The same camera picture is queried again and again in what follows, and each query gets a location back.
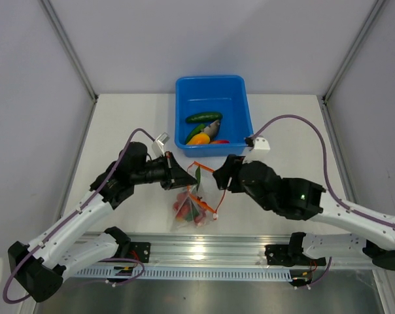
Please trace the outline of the clear orange zip top bag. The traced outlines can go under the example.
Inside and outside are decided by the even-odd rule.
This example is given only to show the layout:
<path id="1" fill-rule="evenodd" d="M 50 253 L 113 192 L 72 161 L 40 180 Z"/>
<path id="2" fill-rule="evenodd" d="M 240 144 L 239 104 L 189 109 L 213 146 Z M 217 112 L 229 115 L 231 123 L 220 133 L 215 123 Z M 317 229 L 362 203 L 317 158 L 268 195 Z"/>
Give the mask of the clear orange zip top bag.
<path id="1" fill-rule="evenodd" d="M 197 161 L 187 167 L 196 184 L 181 188 L 174 199 L 172 231 L 191 231 L 216 222 L 226 191 L 217 187 L 214 169 Z"/>

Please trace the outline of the grey toy fish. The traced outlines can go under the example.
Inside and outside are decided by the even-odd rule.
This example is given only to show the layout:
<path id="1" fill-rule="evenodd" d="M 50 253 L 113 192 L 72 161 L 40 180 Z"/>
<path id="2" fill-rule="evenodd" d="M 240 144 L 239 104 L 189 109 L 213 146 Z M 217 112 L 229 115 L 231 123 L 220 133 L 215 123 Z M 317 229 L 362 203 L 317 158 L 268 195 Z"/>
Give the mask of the grey toy fish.
<path id="1" fill-rule="evenodd" d="M 207 134 L 211 139 L 214 139 L 220 130 L 220 120 L 215 120 L 202 129 L 202 133 Z"/>

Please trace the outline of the green cucumber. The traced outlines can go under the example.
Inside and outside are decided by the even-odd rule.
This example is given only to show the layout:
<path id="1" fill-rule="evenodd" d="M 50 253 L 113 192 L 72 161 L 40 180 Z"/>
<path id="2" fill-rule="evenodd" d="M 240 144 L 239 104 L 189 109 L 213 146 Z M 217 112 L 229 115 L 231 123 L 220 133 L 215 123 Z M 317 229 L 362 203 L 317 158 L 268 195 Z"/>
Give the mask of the green cucumber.
<path id="1" fill-rule="evenodd" d="M 214 122 L 216 120 L 222 120 L 223 114 L 220 112 L 202 112 L 196 113 L 188 116 L 185 119 L 187 124 L 195 124 L 195 123 L 206 123 L 206 122 Z"/>

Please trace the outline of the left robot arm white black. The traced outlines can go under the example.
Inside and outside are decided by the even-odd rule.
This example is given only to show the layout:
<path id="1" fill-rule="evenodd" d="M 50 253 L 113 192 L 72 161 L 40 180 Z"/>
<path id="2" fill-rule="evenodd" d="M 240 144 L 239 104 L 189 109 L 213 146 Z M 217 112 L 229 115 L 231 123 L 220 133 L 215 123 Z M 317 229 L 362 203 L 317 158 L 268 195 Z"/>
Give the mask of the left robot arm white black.
<path id="1" fill-rule="evenodd" d="M 73 274 L 97 262 L 132 263 L 131 239 L 117 227 L 107 228 L 77 249 L 72 246 L 91 226 L 131 197 L 135 186 L 158 183 L 164 190 L 172 190 L 196 184 L 172 152 L 163 152 L 153 160 L 148 160 L 147 155 L 145 144 L 128 143 L 72 212 L 29 243 L 13 243 L 8 249 L 11 275 L 7 283 L 17 280 L 30 298 L 43 302 Z"/>

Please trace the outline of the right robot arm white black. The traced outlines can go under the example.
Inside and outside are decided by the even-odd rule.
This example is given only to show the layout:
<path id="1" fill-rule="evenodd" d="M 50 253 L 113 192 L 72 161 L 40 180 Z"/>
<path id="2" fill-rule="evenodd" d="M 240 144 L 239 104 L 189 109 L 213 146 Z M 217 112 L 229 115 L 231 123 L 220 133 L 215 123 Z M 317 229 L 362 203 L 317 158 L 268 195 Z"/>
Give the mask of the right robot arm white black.
<path id="1" fill-rule="evenodd" d="M 323 266 L 329 257 L 365 258 L 374 266 L 395 271 L 395 216 L 343 201 L 307 179 L 282 178 L 263 162 L 246 162 L 242 156 L 229 155 L 213 177 L 219 189 L 245 193 L 265 211 L 344 231 L 334 235 L 294 232 L 286 245 L 266 245 L 269 265 L 316 262 Z"/>

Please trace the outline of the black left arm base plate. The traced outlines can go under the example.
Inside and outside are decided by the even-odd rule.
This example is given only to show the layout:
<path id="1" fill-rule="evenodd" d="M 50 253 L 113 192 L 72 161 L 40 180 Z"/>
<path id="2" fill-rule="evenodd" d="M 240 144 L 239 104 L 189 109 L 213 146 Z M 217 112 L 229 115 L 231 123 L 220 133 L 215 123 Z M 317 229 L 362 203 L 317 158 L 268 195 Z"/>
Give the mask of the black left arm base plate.
<path id="1" fill-rule="evenodd" d="M 131 242 L 129 244 L 126 258 L 139 260 L 142 263 L 148 263 L 151 253 L 151 243 L 149 242 Z"/>

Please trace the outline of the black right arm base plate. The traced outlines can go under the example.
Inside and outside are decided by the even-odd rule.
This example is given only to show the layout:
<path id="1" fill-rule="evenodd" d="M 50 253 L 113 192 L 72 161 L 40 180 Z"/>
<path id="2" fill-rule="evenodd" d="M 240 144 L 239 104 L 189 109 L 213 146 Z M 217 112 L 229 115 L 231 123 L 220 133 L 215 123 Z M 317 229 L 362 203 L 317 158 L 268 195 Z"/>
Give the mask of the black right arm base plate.
<path id="1" fill-rule="evenodd" d="M 265 256 L 270 266 L 325 266 L 327 264 L 324 257 L 312 259 L 301 252 L 292 253 L 289 245 L 266 245 Z"/>

